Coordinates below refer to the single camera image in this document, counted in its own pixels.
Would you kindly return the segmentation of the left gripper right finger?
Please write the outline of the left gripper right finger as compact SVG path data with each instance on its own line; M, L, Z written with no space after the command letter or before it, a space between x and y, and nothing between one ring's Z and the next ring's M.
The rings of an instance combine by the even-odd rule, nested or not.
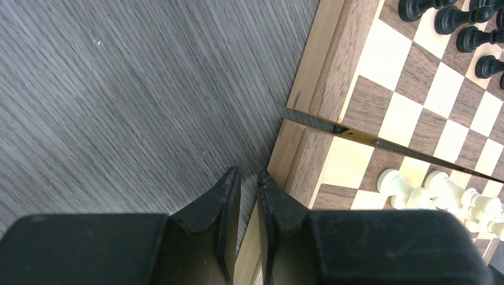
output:
M287 194L267 170L257 175L264 284L326 284L315 212Z

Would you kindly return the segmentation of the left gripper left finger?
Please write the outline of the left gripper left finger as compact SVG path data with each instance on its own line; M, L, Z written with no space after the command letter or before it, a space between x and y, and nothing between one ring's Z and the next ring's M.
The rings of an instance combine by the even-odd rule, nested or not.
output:
M203 195L166 219L150 284L232 284L241 173L231 166Z

